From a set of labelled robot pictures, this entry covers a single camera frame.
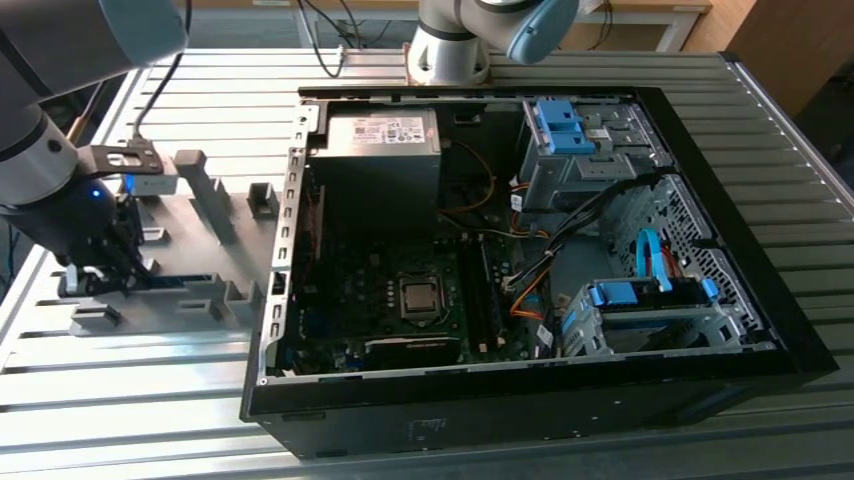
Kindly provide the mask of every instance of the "cable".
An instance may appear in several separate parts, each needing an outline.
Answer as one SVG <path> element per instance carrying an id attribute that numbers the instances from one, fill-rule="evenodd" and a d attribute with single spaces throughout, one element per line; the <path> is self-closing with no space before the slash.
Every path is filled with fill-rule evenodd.
<path id="1" fill-rule="evenodd" d="M 608 202 L 627 190 L 643 186 L 653 185 L 660 180 L 661 176 L 671 173 L 669 169 L 657 169 L 652 173 L 639 175 L 629 180 L 621 180 L 612 184 L 608 188 L 601 190 L 595 196 L 592 196 L 581 205 L 572 210 L 568 214 L 563 224 L 551 235 L 545 249 L 543 250 L 543 256 L 531 267 L 524 271 L 513 275 L 507 280 L 507 286 L 512 286 L 524 280 L 533 272 L 548 268 L 555 255 L 560 252 L 560 249 L 565 246 L 565 239 L 571 237 L 581 228 L 589 225 L 601 213 L 601 209 Z"/>
<path id="2" fill-rule="evenodd" d="M 373 44 L 376 42 L 379 42 L 383 39 L 383 37 L 385 36 L 385 32 L 388 31 L 388 27 L 391 27 L 391 22 L 392 22 L 392 20 L 388 20 L 385 22 L 385 26 L 383 27 L 383 30 L 379 32 L 379 35 L 376 37 L 373 37 L 373 40 L 371 40 L 369 42 L 365 43 L 365 46 L 368 48 L 372 47 Z"/>
<path id="3" fill-rule="evenodd" d="M 347 2 L 344 0 L 337 0 L 339 2 L 341 2 L 341 6 L 344 7 L 344 10 L 347 11 L 347 16 L 349 17 L 349 22 L 352 23 L 352 31 L 356 34 L 356 48 L 363 48 L 364 44 L 361 43 L 361 35 L 359 34 L 359 25 L 356 24 L 356 19 L 352 16 L 352 11 L 349 10 L 349 6 L 347 5 Z"/>
<path id="4" fill-rule="evenodd" d="M 604 0 L 604 20 L 601 21 L 601 27 L 599 28 L 599 40 L 587 51 L 595 50 L 601 46 L 604 41 L 611 36 L 611 30 L 613 29 L 613 5 L 611 0 Z"/>
<path id="5" fill-rule="evenodd" d="M 332 28 L 337 31 L 337 36 L 347 42 L 347 46 L 349 48 L 355 48 L 352 42 L 349 41 L 349 33 L 344 30 L 341 30 L 341 27 L 337 26 L 337 23 L 335 23 L 335 20 L 332 20 L 329 18 L 329 16 L 325 14 L 325 12 L 323 10 L 320 10 L 320 8 L 317 8 L 315 6 L 315 4 L 312 3 L 311 0 L 304 0 L 305 4 L 311 7 L 311 9 L 317 13 L 317 15 L 320 15 L 323 17 L 323 19 L 327 21 L 327 23 L 329 25 L 332 25 Z"/>
<path id="6" fill-rule="evenodd" d="M 186 36 L 189 36 L 189 27 L 192 26 L 192 0 L 185 0 L 185 2 L 186 3 L 185 3 L 185 9 L 184 9 L 184 31 L 186 32 Z M 148 112 L 153 108 L 154 103 L 157 102 L 157 99 L 162 94 L 162 90 L 165 90 L 166 84 L 172 80 L 172 77 L 174 76 L 174 71 L 177 70 L 177 66 L 181 63 L 182 58 L 184 58 L 184 52 L 180 52 L 177 55 L 174 55 L 174 59 L 172 60 L 172 65 L 169 66 L 169 70 L 165 72 L 165 76 L 160 81 L 160 85 L 157 85 L 157 89 L 154 90 L 154 93 L 150 94 L 150 97 L 148 98 L 148 103 L 145 103 L 145 106 L 142 107 L 142 111 L 138 112 L 138 116 L 136 117 L 136 121 L 133 122 L 133 139 L 134 140 L 145 139 L 138 129 L 142 126 L 142 121 L 148 116 Z"/>
<path id="7" fill-rule="evenodd" d="M 14 227 L 12 227 L 12 225 L 8 225 L 6 227 L 9 237 L 9 251 L 6 252 L 5 256 L 5 267 L 9 272 L 8 283 L 12 284 L 12 282 L 14 281 L 14 249 L 17 248 L 17 241 L 21 239 L 21 232 L 14 230 Z"/>
<path id="8" fill-rule="evenodd" d="M 316 206 L 313 199 L 311 198 L 311 190 L 305 189 L 305 199 L 308 202 L 308 213 L 307 213 L 307 227 L 308 227 L 308 243 L 311 244 L 311 255 L 308 257 L 308 264 L 305 265 L 305 273 L 302 273 L 302 278 L 298 281 L 298 290 L 301 290 L 305 282 L 308 281 L 308 275 L 311 274 L 311 269 L 315 266 L 315 253 L 317 251 L 317 237 L 315 235 L 315 215 L 316 215 Z"/>
<path id="9" fill-rule="evenodd" d="M 451 225 L 453 225 L 456 228 L 459 228 L 464 232 L 491 233 L 493 235 L 499 235 L 501 237 L 513 238 L 513 239 L 519 239 L 519 240 L 523 240 L 523 239 L 528 238 L 527 235 L 517 235 L 517 234 L 513 234 L 513 233 L 501 232 L 500 230 L 495 230 L 495 229 L 491 229 L 491 228 L 471 228 L 471 227 L 463 225 L 456 220 L 453 220 L 453 218 L 451 218 L 451 216 L 447 213 L 439 212 L 439 215 L 441 216 L 441 218 L 444 218 L 444 220 Z"/>
<path id="10" fill-rule="evenodd" d="M 673 257 L 672 252 L 669 251 L 669 247 L 664 247 L 661 251 L 664 253 L 664 258 L 667 260 L 667 265 L 669 266 L 669 276 L 680 277 L 681 269 L 679 268 L 679 262 L 676 262 L 676 257 Z"/>
<path id="11" fill-rule="evenodd" d="M 512 218 L 509 220 L 509 232 L 519 235 L 531 234 L 531 230 L 519 229 L 519 212 L 512 212 Z M 536 230 L 536 236 L 540 238 L 548 238 L 548 232 L 545 230 Z"/>
<path id="12" fill-rule="evenodd" d="M 94 87 L 94 91 L 92 92 L 92 96 L 89 97 L 89 102 L 86 103 L 85 108 L 82 109 L 82 113 L 80 113 L 77 118 L 74 118 L 73 123 L 70 124 L 70 128 L 68 129 L 68 134 L 65 135 L 65 137 L 68 138 L 68 141 L 73 144 L 76 144 L 77 140 L 80 140 L 80 135 L 82 134 L 85 125 L 89 123 L 89 120 L 92 119 L 92 115 L 94 114 L 94 109 L 97 108 L 97 105 L 101 101 L 101 97 L 104 96 L 104 92 L 106 91 L 105 87 L 106 87 L 106 81 L 104 80 L 97 84 L 97 87 Z"/>
<path id="13" fill-rule="evenodd" d="M 298 7 L 298 15 L 302 20 L 302 26 L 305 27 L 305 31 L 308 32 L 308 41 L 311 42 L 311 48 L 315 51 L 315 56 L 317 57 L 317 62 L 320 63 L 323 71 L 329 76 L 329 78 L 337 78 L 341 75 L 341 70 L 344 69 L 344 56 L 341 55 L 340 61 L 337 62 L 337 70 L 335 71 L 335 73 L 332 73 L 329 67 L 327 67 L 325 63 L 323 62 L 320 50 L 317 49 L 317 41 L 313 34 L 311 33 L 311 28 L 308 27 L 308 16 L 305 15 L 305 5 L 302 4 L 302 1 L 307 2 L 308 0 L 296 0 L 296 6 Z"/>
<path id="14" fill-rule="evenodd" d="M 492 199 L 492 195 L 495 195 L 495 175 L 492 174 L 492 169 L 489 168 L 489 164 L 485 162 L 483 156 L 473 150 L 473 148 L 471 148 L 459 140 L 451 140 L 451 143 L 463 147 L 468 151 L 471 156 L 473 156 L 477 159 L 477 161 L 480 162 L 480 165 L 483 165 L 483 170 L 485 170 L 485 173 L 489 176 L 489 190 L 487 191 L 487 194 L 483 197 L 483 200 L 480 200 L 477 203 L 473 203 L 472 205 L 468 205 L 464 207 L 453 207 L 453 208 L 445 208 L 444 210 L 439 210 L 439 213 L 443 213 L 443 214 L 471 212 L 472 210 L 476 210 L 483 205 L 485 205 Z"/>
<path id="15" fill-rule="evenodd" d="M 533 289 L 539 285 L 539 282 L 543 281 L 543 278 L 548 274 L 549 270 L 551 270 L 551 265 L 548 266 L 548 268 L 545 268 L 540 272 L 540 274 L 536 276 L 536 278 L 533 279 L 533 281 L 531 282 L 528 287 L 521 292 L 521 295 L 519 295 L 519 298 L 516 298 L 516 301 L 513 302 L 512 307 L 509 307 L 509 315 L 511 316 L 521 316 L 521 317 L 535 318 L 536 320 L 541 320 L 543 319 L 543 316 L 540 314 L 537 314 L 535 312 L 528 312 L 528 311 L 524 311 L 524 310 L 519 310 L 519 306 L 521 305 L 521 302 L 524 301 L 524 298 L 528 296 L 531 291 L 533 291 Z"/>
<path id="16" fill-rule="evenodd" d="M 464 190 L 463 192 L 463 200 L 465 201 L 465 203 L 471 203 L 471 198 L 468 196 L 468 193 L 471 193 L 468 190 Z M 485 216 L 483 215 L 483 212 L 480 210 L 473 210 L 471 212 L 468 212 L 468 215 L 472 215 L 477 221 L 480 222 L 480 224 L 483 225 L 479 228 L 492 228 L 492 223 L 489 222 L 489 220 L 485 218 Z"/>

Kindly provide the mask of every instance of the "motherboard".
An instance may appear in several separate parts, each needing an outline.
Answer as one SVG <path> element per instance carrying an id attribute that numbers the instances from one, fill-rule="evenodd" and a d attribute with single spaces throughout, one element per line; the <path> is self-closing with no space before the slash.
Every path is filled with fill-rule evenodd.
<path id="1" fill-rule="evenodd" d="M 433 238 L 329 242 L 301 288 L 298 374 L 528 358 L 525 325 L 500 295 L 512 241 Z"/>

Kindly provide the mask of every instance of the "power supply label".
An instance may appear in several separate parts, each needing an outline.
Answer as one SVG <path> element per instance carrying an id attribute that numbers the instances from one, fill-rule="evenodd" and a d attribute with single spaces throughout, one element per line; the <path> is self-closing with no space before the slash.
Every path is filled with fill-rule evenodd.
<path id="1" fill-rule="evenodd" d="M 352 122 L 352 143 L 424 143 L 424 120 L 420 117 L 356 118 Z"/>

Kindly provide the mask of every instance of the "white sticker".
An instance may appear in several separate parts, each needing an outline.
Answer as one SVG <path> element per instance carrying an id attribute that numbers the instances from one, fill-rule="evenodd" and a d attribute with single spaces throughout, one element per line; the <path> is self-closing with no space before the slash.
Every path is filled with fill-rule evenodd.
<path id="1" fill-rule="evenodd" d="M 521 212 L 521 203 L 523 203 L 521 195 L 509 196 L 509 208 L 512 208 L 513 211 Z"/>
<path id="2" fill-rule="evenodd" d="M 545 346 L 548 348 L 551 348 L 551 342 L 555 341 L 555 336 L 552 335 L 552 333 L 548 331 L 548 329 L 545 327 L 543 327 L 543 324 L 540 323 L 539 328 L 536 329 L 536 336 L 539 337 L 539 339 L 541 340 L 541 342 L 545 344 Z"/>
<path id="3" fill-rule="evenodd" d="M 611 138 L 604 128 L 588 128 L 584 133 L 587 134 L 587 138 Z"/>
<path id="4" fill-rule="evenodd" d="M 420 117 L 356 118 L 352 122 L 352 143 L 424 143 L 424 121 Z"/>

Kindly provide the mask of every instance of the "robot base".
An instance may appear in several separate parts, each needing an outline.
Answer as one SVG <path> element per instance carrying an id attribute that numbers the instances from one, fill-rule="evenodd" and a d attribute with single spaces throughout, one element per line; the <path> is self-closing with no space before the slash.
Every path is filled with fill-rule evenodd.
<path id="1" fill-rule="evenodd" d="M 405 60 L 407 75 L 420 85 L 476 85 L 489 74 L 489 56 L 477 38 L 441 40 L 419 27 Z"/>

